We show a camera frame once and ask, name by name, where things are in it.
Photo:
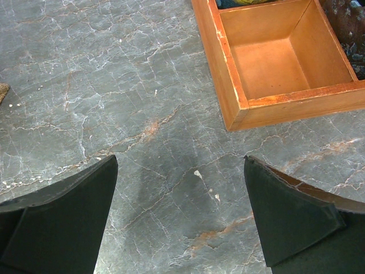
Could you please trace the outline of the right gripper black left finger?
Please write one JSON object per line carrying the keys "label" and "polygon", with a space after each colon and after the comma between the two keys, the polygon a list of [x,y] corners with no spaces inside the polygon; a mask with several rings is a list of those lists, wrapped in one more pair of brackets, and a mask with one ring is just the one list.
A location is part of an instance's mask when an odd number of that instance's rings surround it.
{"label": "right gripper black left finger", "polygon": [[93,273],[116,186],[108,156],[1,203],[1,273]]}

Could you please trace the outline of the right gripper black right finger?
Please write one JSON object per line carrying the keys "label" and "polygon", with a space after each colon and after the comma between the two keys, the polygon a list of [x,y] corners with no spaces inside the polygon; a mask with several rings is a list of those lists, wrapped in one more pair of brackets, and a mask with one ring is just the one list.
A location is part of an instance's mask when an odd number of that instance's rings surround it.
{"label": "right gripper black right finger", "polygon": [[364,273],[364,203],[246,156],[246,188],[273,273]]}

